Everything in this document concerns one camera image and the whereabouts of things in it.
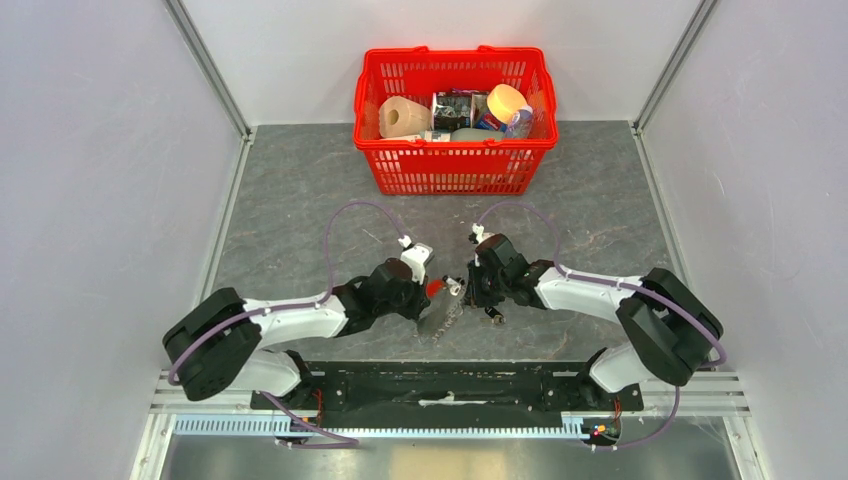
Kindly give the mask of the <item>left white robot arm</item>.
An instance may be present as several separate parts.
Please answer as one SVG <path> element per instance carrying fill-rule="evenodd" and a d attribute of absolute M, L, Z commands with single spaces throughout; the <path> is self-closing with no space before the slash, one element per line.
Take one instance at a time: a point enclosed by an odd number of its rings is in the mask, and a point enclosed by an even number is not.
<path fill-rule="evenodd" d="M 417 321 L 435 286 L 423 266 L 389 258 L 370 274 L 312 297 L 261 301 L 242 298 L 230 287 L 219 289 L 164 335 L 171 361 L 167 381 L 194 402 L 235 388 L 304 407 L 314 383 L 299 355 L 279 352 L 277 346 L 357 334 L 384 316 Z"/>

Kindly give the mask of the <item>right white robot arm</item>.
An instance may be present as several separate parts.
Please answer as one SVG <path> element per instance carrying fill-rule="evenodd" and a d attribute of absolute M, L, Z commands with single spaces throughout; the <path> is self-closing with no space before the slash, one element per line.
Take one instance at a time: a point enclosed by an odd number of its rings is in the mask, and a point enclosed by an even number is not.
<path fill-rule="evenodd" d="M 467 304 L 573 311 L 620 325 L 625 343 L 596 352 L 577 376 L 577 395 L 601 409 L 625 388 L 648 380 L 683 387 L 719 353 L 721 322 L 671 271 L 615 277 L 568 269 L 552 260 L 529 262 L 503 234 L 479 230 L 468 264 Z"/>

